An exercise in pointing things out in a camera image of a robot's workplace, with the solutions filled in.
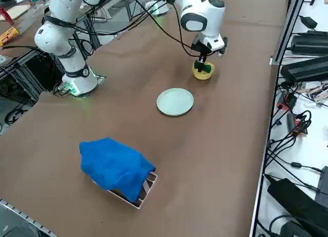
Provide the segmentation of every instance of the black cable bundle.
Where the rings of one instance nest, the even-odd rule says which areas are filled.
[[[293,89],[291,86],[287,86],[285,85],[284,83],[282,84],[278,84],[277,87],[276,87],[276,91],[280,91],[281,94],[284,94],[284,91],[287,91],[289,94],[295,94],[296,91],[298,89],[298,86],[296,86],[295,89]],[[308,98],[306,97],[305,95],[302,95],[303,97],[305,97],[306,99],[308,100],[311,100],[314,102],[313,99],[311,98]],[[271,116],[271,119],[273,119],[274,116],[277,115],[277,113],[279,112],[279,108],[278,110]],[[289,109],[284,112],[282,114],[282,116],[280,116],[278,118],[278,120],[280,121],[288,112],[291,112],[293,113],[293,110],[289,107]],[[308,169],[311,169],[311,170],[314,170],[315,172],[317,173],[323,173],[323,171],[321,169],[318,169],[318,168],[315,168],[315,167],[312,167],[312,166],[306,166],[306,165],[302,165],[301,163],[298,163],[298,162],[288,162],[286,161],[285,159],[281,158],[279,156],[280,153],[282,153],[284,150],[292,147],[295,142],[296,142],[296,138],[305,130],[307,129],[310,125],[311,125],[311,118],[312,118],[312,114],[309,110],[306,110],[298,115],[296,115],[297,119],[299,119],[299,125],[298,127],[300,129],[298,129],[298,131],[295,133],[295,130],[291,130],[288,134],[285,135],[285,137],[283,137],[282,139],[279,139],[279,140],[270,140],[269,143],[268,143],[268,146],[267,146],[267,150],[266,150],[266,155],[267,155],[267,159],[265,160],[264,162],[264,171],[265,169],[267,168],[267,166],[272,163],[272,161],[275,161],[282,169],[284,169],[287,173],[289,173],[291,176],[293,176],[297,181],[300,182],[300,184],[298,183],[293,183],[294,185],[298,185],[298,186],[302,186],[302,187],[305,187],[305,188],[308,188],[310,190],[313,190],[317,193],[322,193],[322,194],[325,194],[325,195],[328,195],[324,192],[321,192],[318,188],[312,186],[312,185],[309,185],[305,182],[303,182],[300,178],[298,178],[294,173],[292,173],[289,169],[287,169],[285,166],[283,166],[282,163],[284,164],[287,164],[289,165],[290,167],[292,168],[296,168],[296,169],[300,169],[300,168],[308,168]],[[271,175],[268,175],[268,174],[265,174],[264,175],[265,177],[267,178],[276,178],[276,179],[281,179],[279,177],[275,177],[275,176],[271,176]],[[270,226],[269,226],[269,229],[266,229],[261,223],[259,220],[257,220],[257,224],[271,237],[278,237],[280,236],[279,234],[276,234],[276,233],[273,233],[272,232],[272,225],[274,222],[276,222],[278,219],[280,218],[294,218],[296,220],[301,220],[301,221],[304,221],[304,222],[307,222],[306,219],[300,219],[300,218],[295,218],[291,215],[281,215],[275,219],[273,219],[270,223]],[[307,222],[308,224],[312,224],[315,228],[320,228],[318,227],[316,224],[314,223],[309,223]]]

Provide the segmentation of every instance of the white plate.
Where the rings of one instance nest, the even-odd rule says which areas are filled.
[[[169,116],[183,115],[193,107],[193,104],[193,95],[179,88],[165,90],[157,98],[158,109]]]

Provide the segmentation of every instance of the white shelf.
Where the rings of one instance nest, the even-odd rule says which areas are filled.
[[[300,15],[306,17],[309,16],[314,19],[318,26],[317,31],[328,31],[328,5],[324,4],[324,0],[315,0],[313,6],[309,3],[303,3],[300,10]],[[300,19],[298,18],[293,33],[306,32],[308,30]],[[293,55],[290,51],[286,51],[284,57],[302,57],[301,55]],[[309,60],[308,58],[294,58],[294,59],[284,59],[282,65],[294,63],[298,61]],[[296,105],[293,108],[295,114],[301,113],[305,110],[309,110],[312,113],[312,123],[308,128],[308,135],[303,137],[297,137],[296,143],[289,149],[286,149],[279,156],[288,162],[299,162],[302,165],[312,166],[322,169],[324,166],[328,166],[328,108],[326,107],[316,107],[315,103],[306,98],[300,96],[297,99]],[[284,113],[284,110],[280,110],[279,113],[273,118],[273,122],[279,118]],[[288,133],[288,128],[286,125],[286,115],[281,119],[282,125],[275,126],[271,130],[271,135],[269,139],[279,140],[283,138]],[[318,180],[320,174],[310,170],[310,169],[296,169],[292,168],[287,164],[281,162],[285,168],[290,170],[293,174],[299,177],[303,182],[309,185],[318,186]],[[272,176],[277,176],[279,178],[288,178],[294,183],[301,184],[293,176],[288,174],[283,168],[280,167],[275,161],[273,161],[265,170],[266,174]],[[267,179],[263,181],[262,193],[260,196],[260,206],[258,213],[258,220],[261,224],[269,228],[269,224],[273,218],[280,216],[282,214],[288,214],[286,210],[267,192],[269,182]],[[298,186],[303,192],[305,192],[312,199],[315,198],[315,192],[307,189],[305,187]],[[280,219],[273,225],[273,232],[280,233],[281,226],[288,220]],[[256,229],[256,235],[260,233],[265,233],[258,225]]]

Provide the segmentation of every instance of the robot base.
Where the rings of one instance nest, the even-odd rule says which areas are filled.
[[[85,93],[88,93],[97,87],[98,81],[89,68],[89,76],[87,77],[69,77],[64,75],[62,80],[65,85],[68,85],[68,88],[71,90],[70,94],[74,96],[79,96]]]
[[[192,71],[194,73],[194,76],[199,80],[208,80],[213,76],[213,72],[215,70],[214,65],[209,62],[205,62],[204,65],[210,66],[211,71],[210,72],[205,72],[205,71],[198,72],[198,69],[195,68],[195,64],[193,63]]]

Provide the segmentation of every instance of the wire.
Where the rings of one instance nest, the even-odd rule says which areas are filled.
[[[277,111],[274,113],[274,115],[272,115],[272,118],[274,118],[277,114],[278,114],[278,112],[280,111],[281,109],[277,109]]]
[[[290,174],[291,176],[293,176],[297,181],[299,181],[300,183],[304,184],[305,186],[308,186],[308,187],[313,187],[305,182],[303,182],[301,179],[299,179],[299,177],[297,177],[295,174],[293,174],[292,172],[290,172],[288,169],[286,169],[278,160],[276,160],[276,158],[273,158],[272,159],[280,165],[281,168],[283,168],[288,174]]]
[[[166,30],[164,30],[163,28],[162,28],[162,26],[160,26],[160,24],[156,21],[156,19],[154,19],[153,18],[153,16],[151,16],[151,13],[138,1],[138,0],[135,0],[141,7],[142,7],[142,9],[144,9],[145,10],[145,12],[148,14],[148,16],[150,16],[150,18],[158,25],[158,27],[160,28],[160,30],[162,31],[162,32],[164,32],[165,33],[165,35],[166,36],[168,36],[169,38],[171,38],[171,39],[173,39],[173,40],[175,40],[175,41],[177,41],[177,42],[179,42],[179,43],[181,43],[181,44],[183,44],[184,46],[186,46],[186,47],[188,47],[188,48],[191,48],[189,45],[186,45],[186,44],[184,44],[182,41],[179,41],[178,39],[176,39],[175,37],[173,37],[171,34],[169,34]]]
[[[310,100],[310,101],[316,103],[316,101],[315,101],[314,99],[311,99],[311,98],[308,97],[308,96],[305,96],[305,95],[303,95],[303,94],[301,94],[301,93],[296,93],[296,94],[299,94],[299,95],[303,96],[304,98],[306,98],[306,99],[308,99],[308,100]],[[318,105],[325,106],[325,107],[328,107],[328,105],[326,105],[326,104],[324,104],[324,103],[317,103],[317,104],[318,104]]]
[[[42,54],[46,54],[46,52],[42,51],[41,49],[34,47],[34,46],[19,46],[19,45],[12,45],[12,46],[3,46],[0,47],[0,51],[3,49],[14,49],[14,48],[26,48],[26,49],[32,49],[32,50],[36,50]]]
[[[281,216],[278,216],[276,218],[274,218],[271,222],[270,222],[270,225],[269,225],[269,232],[272,233],[272,225],[279,219],[281,218],[293,218],[293,219],[296,219],[298,221],[301,221],[301,222],[305,222],[315,228],[317,228],[318,230],[322,231],[322,232],[325,232],[325,233],[328,233],[328,229],[324,229],[323,227],[320,227],[318,226],[317,224],[305,219],[305,218],[300,218],[300,217],[294,217],[292,215],[281,215]]]
[[[87,55],[87,56],[91,56],[91,55],[93,55],[93,53],[94,53],[94,51],[95,51],[95,49],[94,49],[92,43],[91,43],[90,41],[86,40],[86,39],[80,39],[80,38],[79,38],[79,39],[68,39],[68,41],[75,41],[76,43],[79,42],[79,45],[80,45],[80,48],[81,48],[82,52],[83,52],[85,55]],[[91,46],[91,50],[90,50],[90,51],[88,51],[88,50],[86,49],[86,47],[85,47],[84,44],[83,44],[84,42],[87,42],[87,43]]]
[[[260,221],[258,219],[256,222],[268,235],[270,235],[270,232],[260,223]]]
[[[135,21],[131,22],[130,24],[128,24],[127,26],[125,26],[124,28],[118,30],[118,31],[115,31],[115,32],[111,32],[111,33],[99,33],[99,32],[90,32],[88,30],[86,30],[85,28],[82,28],[82,27],[79,27],[75,24],[72,24],[72,23],[67,23],[69,25],[70,28],[74,28],[76,31],[79,31],[79,32],[82,32],[82,33],[86,33],[86,34],[89,34],[89,35],[96,35],[96,36],[107,36],[107,35],[116,35],[120,32],[123,32],[127,29],[129,29],[130,27],[132,27],[134,24],[136,24],[138,21],[139,21],[140,17],[138,19],[136,19]]]

